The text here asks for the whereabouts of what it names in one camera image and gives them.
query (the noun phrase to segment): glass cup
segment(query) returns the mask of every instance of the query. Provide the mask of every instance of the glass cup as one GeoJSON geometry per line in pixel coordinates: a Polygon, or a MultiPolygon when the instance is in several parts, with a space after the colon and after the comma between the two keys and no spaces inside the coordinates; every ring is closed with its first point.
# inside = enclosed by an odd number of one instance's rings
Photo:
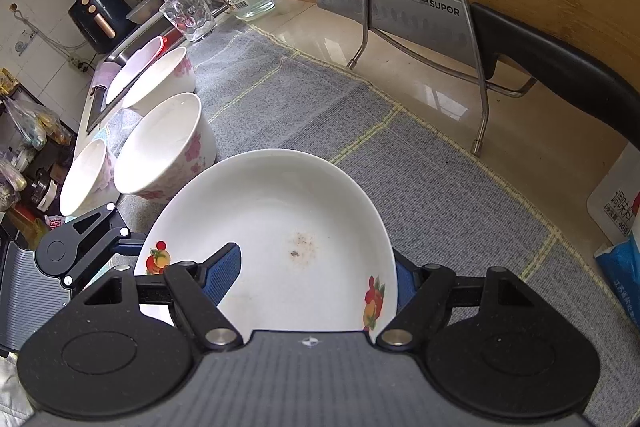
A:
{"type": "Polygon", "coordinates": [[[216,27],[205,0],[168,0],[160,11],[189,42],[195,42],[216,27]]]}

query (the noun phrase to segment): fruit pattern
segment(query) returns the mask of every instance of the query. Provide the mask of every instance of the fruit pattern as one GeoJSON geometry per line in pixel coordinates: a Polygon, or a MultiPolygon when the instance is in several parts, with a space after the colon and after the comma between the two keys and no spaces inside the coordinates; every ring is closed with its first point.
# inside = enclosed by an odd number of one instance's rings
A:
{"type": "Polygon", "coordinates": [[[365,293],[364,313],[362,321],[364,322],[364,331],[373,330],[376,327],[376,320],[382,312],[382,302],[385,299],[385,285],[380,284],[379,277],[373,279],[369,277],[369,289],[365,293]]]}
{"type": "Polygon", "coordinates": [[[158,241],[155,248],[149,248],[151,255],[146,258],[146,274],[153,275],[164,272],[164,267],[171,263],[171,256],[166,251],[166,243],[158,241]]]}

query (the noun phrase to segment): blue gripper pad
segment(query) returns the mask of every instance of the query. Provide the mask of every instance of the blue gripper pad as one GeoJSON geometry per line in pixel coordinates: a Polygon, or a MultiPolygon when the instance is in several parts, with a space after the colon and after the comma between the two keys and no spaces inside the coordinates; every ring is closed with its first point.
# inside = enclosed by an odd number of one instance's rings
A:
{"type": "Polygon", "coordinates": [[[217,306],[240,275],[240,247],[235,245],[217,263],[209,267],[202,291],[217,306]]]}
{"type": "Polygon", "coordinates": [[[398,312],[417,293],[414,276],[408,268],[396,261],[396,277],[398,277],[398,312]]]}

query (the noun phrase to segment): pink floral bowl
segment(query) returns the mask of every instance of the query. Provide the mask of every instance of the pink floral bowl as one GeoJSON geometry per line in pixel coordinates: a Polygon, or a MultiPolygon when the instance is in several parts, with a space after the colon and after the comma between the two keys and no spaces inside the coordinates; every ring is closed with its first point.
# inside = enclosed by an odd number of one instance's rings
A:
{"type": "Polygon", "coordinates": [[[140,121],[116,161],[114,181],[122,194],[168,203],[213,165],[216,138],[202,103],[184,92],[164,100],[140,121]]]}
{"type": "Polygon", "coordinates": [[[104,140],[87,145],[73,162],[60,192],[60,212],[64,216],[82,216],[94,208],[118,201],[120,193],[113,184],[114,156],[104,140]]]}
{"type": "Polygon", "coordinates": [[[140,75],[122,99],[122,107],[145,116],[174,94],[193,92],[195,88],[196,76],[187,48],[176,48],[158,58],[140,75]]]}

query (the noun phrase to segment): kitchen counter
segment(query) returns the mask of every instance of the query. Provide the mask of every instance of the kitchen counter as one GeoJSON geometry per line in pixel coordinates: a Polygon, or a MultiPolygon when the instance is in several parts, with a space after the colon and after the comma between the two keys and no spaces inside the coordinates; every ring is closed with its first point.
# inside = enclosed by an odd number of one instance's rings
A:
{"type": "MultiPolygon", "coordinates": [[[[302,4],[285,15],[268,14],[253,24],[308,55],[339,66],[345,66],[353,56],[362,36],[358,23],[312,4],[302,4]]],[[[450,68],[468,72],[461,64],[421,46],[406,41],[402,44],[450,68]]],[[[476,86],[432,70],[373,34],[355,73],[463,148],[470,146],[480,118],[476,86]]],[[[498,64],[495,79],[506,86],[519,86],[526,77],[498,64]]],[[[585,262],[595,268],[593,253],[607,244],[607,239],[587,213],[586,199],[618,158],[626,140],[544,86],[534,86],[517,100],[494,92],[489,97],[492,116],[482,163],[557,225],[585,262]]],[[[86,134],[90,107],[89,99],[82,114],[76,155],[98,131],[86,134]]]]}

